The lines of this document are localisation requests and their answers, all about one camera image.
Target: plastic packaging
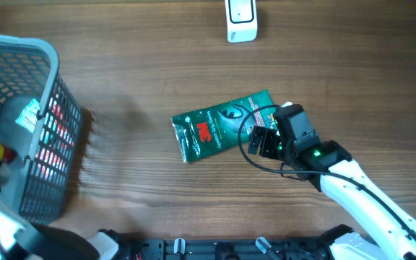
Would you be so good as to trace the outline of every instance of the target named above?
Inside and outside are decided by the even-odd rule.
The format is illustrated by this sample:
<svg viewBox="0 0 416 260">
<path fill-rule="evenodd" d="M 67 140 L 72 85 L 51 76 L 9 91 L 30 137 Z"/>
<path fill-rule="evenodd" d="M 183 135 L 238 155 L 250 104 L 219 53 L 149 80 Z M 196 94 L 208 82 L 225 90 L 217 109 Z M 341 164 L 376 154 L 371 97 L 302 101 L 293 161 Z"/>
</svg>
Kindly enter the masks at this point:
<svg viewBox="0 0 416 260">
<path fill-rule="evenodd" d="M 183 161 L 193 162 L 236 145 L 239 130 L 242 132 L 242 142 L 247 142 L 248 134 L 254 126 L 275 128 L 272 118 L 275 109 L 270 108 L 255 113 L 239 129 L 241 122 L 251 111 L 271 104 L 269 92 L 263 90 L 227 103 L 172 117 Z"/>
</svg>

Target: teal packet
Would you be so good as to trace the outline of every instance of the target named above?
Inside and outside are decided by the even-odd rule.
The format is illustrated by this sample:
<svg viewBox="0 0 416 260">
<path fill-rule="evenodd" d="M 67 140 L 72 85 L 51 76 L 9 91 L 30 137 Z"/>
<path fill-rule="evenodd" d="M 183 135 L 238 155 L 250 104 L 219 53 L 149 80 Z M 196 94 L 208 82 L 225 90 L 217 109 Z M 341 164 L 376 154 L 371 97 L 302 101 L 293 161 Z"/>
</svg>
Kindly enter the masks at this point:
<svg viewBox="0 0 416 260">
<path fill-rule="evenodd" d="M 237 100 L 172 117 L 182 161 L 193 162 L 236 145 L 243 119 L 251 111 L 272 104 L 269 91 L 262 90 Z M 242 142 L 248 141 L 254 126 L 274 129 L 273 112 L 275 108 L 268 108 L 251 116 L 241 129 Z"/>
</svg>

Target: wooden table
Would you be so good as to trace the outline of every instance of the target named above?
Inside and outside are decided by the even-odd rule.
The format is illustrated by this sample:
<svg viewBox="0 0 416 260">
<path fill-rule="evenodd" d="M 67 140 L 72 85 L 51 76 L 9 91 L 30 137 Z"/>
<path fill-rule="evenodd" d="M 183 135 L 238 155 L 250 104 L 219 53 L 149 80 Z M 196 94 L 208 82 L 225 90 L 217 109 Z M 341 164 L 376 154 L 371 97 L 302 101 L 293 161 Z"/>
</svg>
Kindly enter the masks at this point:
<svg viewBox="0 0 416 260">
<path fill-rule="evenodd" d="M 170 117 L 268 89 L 307 110 L 416 218 L 416 2 L 259 1 L 226 40 L 224 3 L 0 7 L 0 33 L 49 41 L 82 105 L 56 227 L 162 238 L 281 238 L 358 224 L 311 184 L 233 148 L 182 163 Z M 278 162 L 264 161 L 270 167 Z"/>
</svg>

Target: wooden surface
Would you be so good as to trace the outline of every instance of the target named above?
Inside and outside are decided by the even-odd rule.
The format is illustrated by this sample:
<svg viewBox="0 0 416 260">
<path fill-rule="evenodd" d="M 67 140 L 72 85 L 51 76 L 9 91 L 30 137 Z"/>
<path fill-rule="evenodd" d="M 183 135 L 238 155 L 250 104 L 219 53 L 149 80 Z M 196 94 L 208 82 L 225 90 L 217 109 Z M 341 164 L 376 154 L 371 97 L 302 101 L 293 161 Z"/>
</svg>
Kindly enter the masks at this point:
<svg viewBox="0 0 416 260">
<path fill-rule="evenodd" d="M 231 45 L 222 2 L 0 7 L 0 33 L 56 47 L 83 107 L 55 226 L 163 238 L 360 228 L 311 184 L 256 170 L 236 148 L 181 162 L 171 116 L 262 89 L 302 104 L 321 138 L 416 218 L 416 3 L 260 1 L 258 17 L 258 39 Z"/>
</svg>

